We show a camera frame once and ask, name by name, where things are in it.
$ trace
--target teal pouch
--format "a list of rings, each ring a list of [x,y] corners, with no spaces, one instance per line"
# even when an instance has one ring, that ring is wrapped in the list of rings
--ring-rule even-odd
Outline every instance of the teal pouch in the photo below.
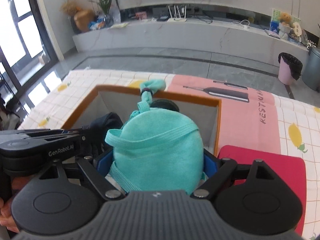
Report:
[[[203,173],[203,142],[197,125],[187,116],[150,108],[152,93],[164,89],[162,80],[142,83],[138,111],[122,129],[111,129],[106,143],[114,147],[109,175],[126,192],[183,189],[191,194]]]

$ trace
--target gray trash can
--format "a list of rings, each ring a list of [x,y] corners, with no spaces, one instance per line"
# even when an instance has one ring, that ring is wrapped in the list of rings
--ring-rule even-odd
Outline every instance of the gray trash can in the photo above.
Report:
[[[302,73],[303,82],[313,90],[319,91],[320,87],[320,50],[312,47],[309,51],[309,59]]]

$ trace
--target pink trash can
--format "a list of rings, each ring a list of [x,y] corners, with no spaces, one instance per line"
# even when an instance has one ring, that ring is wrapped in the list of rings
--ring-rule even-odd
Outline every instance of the pink trash can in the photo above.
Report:
[[[278,79],[281,83],[290,86],[294,81],[294,78],[291,76],[291,70],[287,63],[284,62],[283,58],[281,57],[280,60],[280,68],[279,68],[279,75]]]
[[[279,54],[278,61],[280,63],[278,79],[284,85],[290,86],[294,80],[299,79],[302,70],[302,63],[291,54],[284,52]]]

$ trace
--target red notebook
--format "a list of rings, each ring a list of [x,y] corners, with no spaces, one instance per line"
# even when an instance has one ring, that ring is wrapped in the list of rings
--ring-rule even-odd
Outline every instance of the red notebook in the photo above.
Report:
[[[255,159],[262,159],[278,176],[287,183],[302,203],[302,217],[295,229],[302,235],[307,202],[306,167],[301,158],[286,155],[260,152],[235,146],[224,146],[219,153],[219,159],[231,158],[239,164],[252,164]]]

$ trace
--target tile floor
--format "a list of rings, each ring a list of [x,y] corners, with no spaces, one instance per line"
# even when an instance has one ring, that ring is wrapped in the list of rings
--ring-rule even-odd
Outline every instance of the tile floor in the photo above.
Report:
[[[320,107],[320,94],[311,90],[301,78],[290,88],[286,88],[277,78],[277,66],[219,53],[168,48],[108,49],[75,53],[57,63],[35,84],[35,88],[28,93],[29,97],[25,97],[25,107],[32,108],[39,102],[39,99],[33,99],[33,94],[39,95],[36,89],[41,89],[44,98],[70,70],[88,67],[199,76],[264,90],[282,97],[291,96],[298,101]]]

